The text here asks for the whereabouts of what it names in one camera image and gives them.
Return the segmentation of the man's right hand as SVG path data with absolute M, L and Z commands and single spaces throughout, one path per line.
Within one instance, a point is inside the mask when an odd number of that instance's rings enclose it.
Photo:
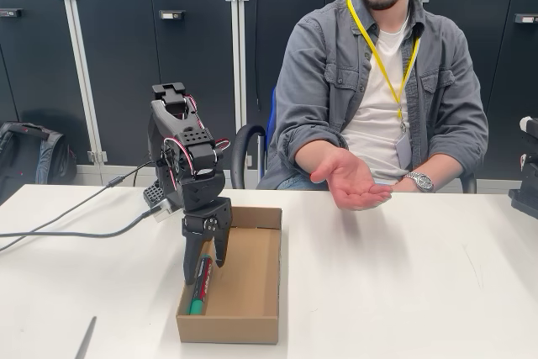
M 339 209 L 375 208 L 391 198 L 392 188 L 377 185 L 367 164 L 345 149 L 331 151 L 310 174 L 312 182 L 327 182 Z

